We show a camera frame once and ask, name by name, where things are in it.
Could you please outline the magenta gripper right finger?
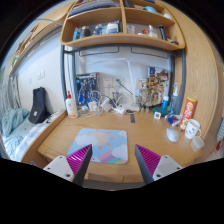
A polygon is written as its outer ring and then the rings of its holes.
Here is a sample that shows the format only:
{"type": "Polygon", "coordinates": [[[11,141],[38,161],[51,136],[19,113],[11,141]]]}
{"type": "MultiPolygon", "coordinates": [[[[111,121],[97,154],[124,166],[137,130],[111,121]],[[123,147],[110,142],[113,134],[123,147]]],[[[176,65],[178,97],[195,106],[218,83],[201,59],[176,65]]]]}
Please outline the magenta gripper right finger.
{"type": "Polygon", "coordinates": [[[161,157],[153,151],[138,144],[135,145],[135,157],[137,159],[144,183],[152,183],[154,181],[153,174],[161,157]]]}

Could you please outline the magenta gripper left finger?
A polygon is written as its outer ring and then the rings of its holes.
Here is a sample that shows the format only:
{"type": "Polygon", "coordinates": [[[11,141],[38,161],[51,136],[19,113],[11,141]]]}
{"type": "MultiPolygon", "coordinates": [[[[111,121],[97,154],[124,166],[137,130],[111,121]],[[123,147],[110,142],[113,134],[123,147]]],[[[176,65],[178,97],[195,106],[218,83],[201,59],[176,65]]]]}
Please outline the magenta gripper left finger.
{"type": "Polygon", "coordinates": [[[81,186],[92,157],[92,145],[87,145],[71,153],[66,160],[74,174],[73,182],[81,186]]]}

